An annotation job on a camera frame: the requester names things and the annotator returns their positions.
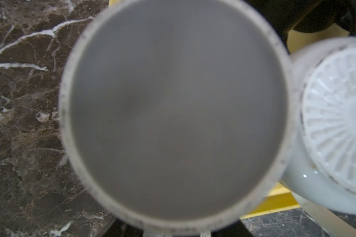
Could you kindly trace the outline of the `white round mug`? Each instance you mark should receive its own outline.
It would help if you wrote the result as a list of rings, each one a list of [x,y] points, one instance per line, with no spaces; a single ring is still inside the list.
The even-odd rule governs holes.
[[[290,59],[300,95],[296,142],[281,184],[356,215],[356,37],[321,40]]]

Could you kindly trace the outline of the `tall grey mug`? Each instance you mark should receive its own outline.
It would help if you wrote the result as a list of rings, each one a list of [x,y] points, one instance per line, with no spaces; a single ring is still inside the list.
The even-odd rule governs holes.
[[[59,93],[87,191],[137,228],[223,229],[281,178],[296,130],[289,55],[244,1],[120,1],[82,32]]]

